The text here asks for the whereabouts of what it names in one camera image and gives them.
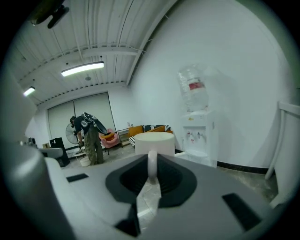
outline fluorescent light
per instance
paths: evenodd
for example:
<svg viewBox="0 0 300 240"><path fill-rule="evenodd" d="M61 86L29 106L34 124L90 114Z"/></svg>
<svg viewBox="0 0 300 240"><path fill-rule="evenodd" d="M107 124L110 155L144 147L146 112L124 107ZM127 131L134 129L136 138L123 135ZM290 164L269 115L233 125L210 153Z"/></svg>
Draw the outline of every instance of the fluorescent light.
<svg viewBox="0 0 300 240"><path fill-rule="evenodd" d="M103 68L104 67L104 62L93 62L93 63L88 63L88 64L83 64L77 67L73 67L67 70L64 70L61 72L61 74L65 77L65 76L69 76L71 74L74 73L79 73L79 72L83 72L86 70L91 70L91 69L96 69L96 68Z"/></svg>
<svg viewBox="0 0 300 240"><path fill-rule="evenodd" d="M34 92L36 89L34 87L30 87L28 88L24 93L23 95L24 96L28 96L29 94L31 94L32 92Z"/></svg>

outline white pipe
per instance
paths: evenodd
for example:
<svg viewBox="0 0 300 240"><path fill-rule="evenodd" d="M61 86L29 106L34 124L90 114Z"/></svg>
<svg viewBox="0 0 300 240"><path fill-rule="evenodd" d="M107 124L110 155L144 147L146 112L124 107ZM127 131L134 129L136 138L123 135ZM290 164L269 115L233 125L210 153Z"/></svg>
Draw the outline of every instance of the white pipe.
<svg viewBox="0 0 300 240"><path fill-rule="evenodd" d="M273 159L271 161L270 167L265 175L265 179L269 179L270 176L272 175L273 171L274 171L274 167L275 167L275 163L277 161L278 158L278 154L281 148L281 143L282 143L282 139L283 139L283 133L285 130L285 111L284 110L280 110L280 129L279 129L279 136L278 136L278 141L277 141L277 145L276 145L276 149L275 149L275 153L273 156Z"/></svg>

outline corrugated metal ceiling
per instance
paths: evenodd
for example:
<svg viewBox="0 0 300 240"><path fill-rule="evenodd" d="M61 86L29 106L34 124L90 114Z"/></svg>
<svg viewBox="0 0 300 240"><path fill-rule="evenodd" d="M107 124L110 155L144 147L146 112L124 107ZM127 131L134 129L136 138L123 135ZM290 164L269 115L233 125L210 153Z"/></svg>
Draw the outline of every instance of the corrugated metal ceiling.
<svg viewBox="0 0 300 240"><path fill-rule="evenodd" d="M54 28L47 28L50 18L36 26L24 23L7 57L9 71L23 89L36 88L30 98L37 105L80 88L126 82L153 21L174 2L66 0L70 11ZM61 75L64 69L100 60L104 68Z"/></svg>

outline sofa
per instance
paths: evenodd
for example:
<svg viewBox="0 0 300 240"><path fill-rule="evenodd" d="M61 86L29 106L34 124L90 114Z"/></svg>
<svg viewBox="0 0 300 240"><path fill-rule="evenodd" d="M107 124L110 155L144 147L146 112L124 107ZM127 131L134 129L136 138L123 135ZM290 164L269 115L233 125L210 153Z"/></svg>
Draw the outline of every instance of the sofa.
<svg viewBox="0 0 300 240"><path fill-rule="evenodd" d="M99 138L100 138L100 140L101 140L102 145L103 145L106 149L108 149L108 155L109 155L109 149L110 149L111 147L115 146L115 145L118 145L118 144L120 143L120 140L119 140L118 134L116 134L111 128L109 128L109 129L107 130L107 132L109 132L109 133L114 133L114 136L113 136L113 139L112 139L112 140L107 141L106 139L104 139L104 138L102 137L103 134L101 134L101 133L99 133Z"/></svg>
<svg viewBox="0 0 300 240"><path fill-rule="evenodd" d="M142 131L139 131L139 132L136 132L136 133L133 133L133 135L130 135L129 136L129 142L130 144L135 147L135 135L136 134L139 134L139 133L146 133L148 131L151 131L151 130L154 130L155 128L158 128L158 127L161 127L163 125L142 125ZM165 127L165 132L170 132L170 133L173 133L171 131L171 127L169 125L164 125Z"/></svg>

